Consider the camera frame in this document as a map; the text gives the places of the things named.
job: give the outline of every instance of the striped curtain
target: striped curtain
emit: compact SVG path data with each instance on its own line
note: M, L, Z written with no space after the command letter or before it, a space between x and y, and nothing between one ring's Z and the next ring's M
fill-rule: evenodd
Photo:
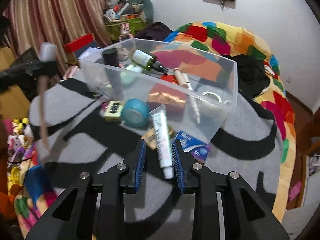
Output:
M55 44L63 74L63 44L87 33L94 33L100 46L111 43L102 21L105 5L106 0L11 0L3 13L11 22L9 42L17 56L30 47L39 53L44 41Z

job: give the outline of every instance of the blue tape roll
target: blue tape roll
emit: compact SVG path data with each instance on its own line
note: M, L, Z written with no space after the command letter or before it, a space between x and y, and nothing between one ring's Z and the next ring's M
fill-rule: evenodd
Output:
M148 123L149 107L139 99L129 99L122 109L121 119L130 127L143 127Z

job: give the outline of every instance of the white tube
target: white tube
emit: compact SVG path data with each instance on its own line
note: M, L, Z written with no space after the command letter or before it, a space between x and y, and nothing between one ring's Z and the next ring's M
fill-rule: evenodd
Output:
M175 77L176 77L176 80L177 80L179 86L182 86L182 87L184 87L184 88L188 88L188 85L187 85L187 83L186 83L186 80L184 79L181 71L180 71L179 69L175 68L175 69L173 70L173 72L174 72L174 75L175 75Z
M163 168L165 179L172 179L174 173L165 105L157 107L149 114L152 116L153 129L156 135L160 168Z

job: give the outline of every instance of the white wall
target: white wall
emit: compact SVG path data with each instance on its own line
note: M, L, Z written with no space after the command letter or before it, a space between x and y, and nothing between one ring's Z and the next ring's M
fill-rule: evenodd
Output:
M310 109L320 100L320 25L304 0L151 0L154 21L172 30L190 22L216 21L262 37L281 66L285 88ZM285 82L290 76L291 83Z

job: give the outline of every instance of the wall outlet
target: wall outlet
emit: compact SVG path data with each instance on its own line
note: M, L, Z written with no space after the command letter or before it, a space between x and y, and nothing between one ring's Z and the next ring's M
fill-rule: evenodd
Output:
M292 77L288 76L287 80L286 80L288 83L291 83L292 81Z

